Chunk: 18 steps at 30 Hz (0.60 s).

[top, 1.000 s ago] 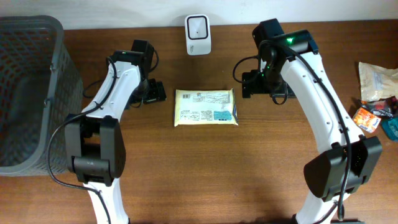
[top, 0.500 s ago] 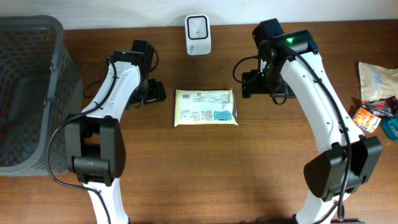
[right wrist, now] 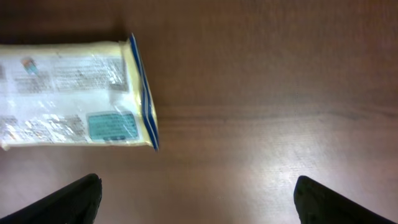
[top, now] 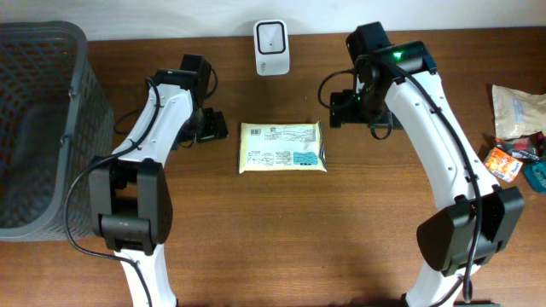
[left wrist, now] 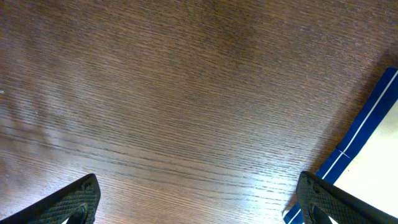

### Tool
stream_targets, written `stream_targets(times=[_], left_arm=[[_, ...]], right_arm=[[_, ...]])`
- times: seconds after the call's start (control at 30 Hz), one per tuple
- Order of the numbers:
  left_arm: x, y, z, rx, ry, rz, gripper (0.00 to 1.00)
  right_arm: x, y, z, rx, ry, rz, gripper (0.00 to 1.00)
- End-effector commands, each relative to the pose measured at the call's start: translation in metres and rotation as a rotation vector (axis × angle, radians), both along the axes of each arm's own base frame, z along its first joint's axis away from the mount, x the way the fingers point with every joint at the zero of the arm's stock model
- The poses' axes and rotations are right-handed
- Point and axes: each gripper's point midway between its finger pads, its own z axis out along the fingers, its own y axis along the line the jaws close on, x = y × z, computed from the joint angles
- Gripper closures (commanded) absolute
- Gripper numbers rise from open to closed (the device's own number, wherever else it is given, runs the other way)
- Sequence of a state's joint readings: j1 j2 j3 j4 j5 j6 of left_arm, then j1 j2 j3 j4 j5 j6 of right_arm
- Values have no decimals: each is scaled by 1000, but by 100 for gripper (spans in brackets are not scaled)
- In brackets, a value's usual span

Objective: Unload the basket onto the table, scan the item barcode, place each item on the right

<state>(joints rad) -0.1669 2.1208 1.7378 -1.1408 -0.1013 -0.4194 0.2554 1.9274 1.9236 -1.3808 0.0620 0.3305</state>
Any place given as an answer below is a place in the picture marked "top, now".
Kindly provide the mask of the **yellow wet wipes pack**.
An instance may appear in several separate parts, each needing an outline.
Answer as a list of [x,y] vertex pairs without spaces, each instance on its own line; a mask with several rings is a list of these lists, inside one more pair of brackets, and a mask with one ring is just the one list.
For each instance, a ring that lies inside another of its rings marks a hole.
[[326,171],[322,123],[241,123],[239,173]]

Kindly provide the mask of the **orange tissue pack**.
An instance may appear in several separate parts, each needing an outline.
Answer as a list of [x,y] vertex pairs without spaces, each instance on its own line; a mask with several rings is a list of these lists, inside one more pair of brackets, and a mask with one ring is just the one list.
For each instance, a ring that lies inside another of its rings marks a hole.
[[485,168],[494,176],[505,182],[512,182],[519,174],[523,163],[503,152],[499,148],[493,148],[485,158]]

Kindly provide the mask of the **kraft paper pouch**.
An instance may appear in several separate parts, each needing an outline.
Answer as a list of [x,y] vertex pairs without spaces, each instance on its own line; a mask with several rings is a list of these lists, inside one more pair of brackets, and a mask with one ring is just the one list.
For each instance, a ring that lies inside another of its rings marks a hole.
[[493,85],[491,95],[497,138],[516,139],[545,132],[545,94]]

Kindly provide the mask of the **black hex wrench set packet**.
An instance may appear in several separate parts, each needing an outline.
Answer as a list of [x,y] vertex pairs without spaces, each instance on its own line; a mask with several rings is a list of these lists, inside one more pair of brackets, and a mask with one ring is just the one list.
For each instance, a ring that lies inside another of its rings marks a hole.
[[516,159],[545,160],[545,135],[542,132],[510,140],[495,138],[495,142],[497,148]]

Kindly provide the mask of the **teal mouthwash bottle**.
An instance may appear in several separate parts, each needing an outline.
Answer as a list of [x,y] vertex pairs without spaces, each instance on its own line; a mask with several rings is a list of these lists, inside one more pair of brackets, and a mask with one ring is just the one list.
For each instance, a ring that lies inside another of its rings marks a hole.
[[531,188],[539,194],[546,192],[545,162],[534,162],[524,166],[524,176]]

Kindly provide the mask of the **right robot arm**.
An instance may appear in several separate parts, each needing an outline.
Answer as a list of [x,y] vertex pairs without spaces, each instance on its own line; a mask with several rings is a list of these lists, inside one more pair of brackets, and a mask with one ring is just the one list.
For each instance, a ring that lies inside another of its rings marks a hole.
[[471,277],[503,251],[524,210],[517,188],[485,168],[445,97],[436,63],[420,41],[394,44],[380,22],[346,38],[351,88],[327,103],[329,123],[371,132],[405,130],[433,190],[437,212],[417,231],[424,263],[402,306],[472,303]]

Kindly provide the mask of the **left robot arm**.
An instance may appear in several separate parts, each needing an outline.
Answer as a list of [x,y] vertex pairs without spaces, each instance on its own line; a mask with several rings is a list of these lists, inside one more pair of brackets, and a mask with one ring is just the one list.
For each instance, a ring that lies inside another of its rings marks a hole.
[[184,55],[178,69],[147,79],[148,99],[111,158],[95,158],[89,173],[95,235],[121,262],[135,306],[176,306],[166,268],[165,243],[173,206],[165,164],[177,147],[224,139],[224,116],[204,102],[218,75],[202,55]]

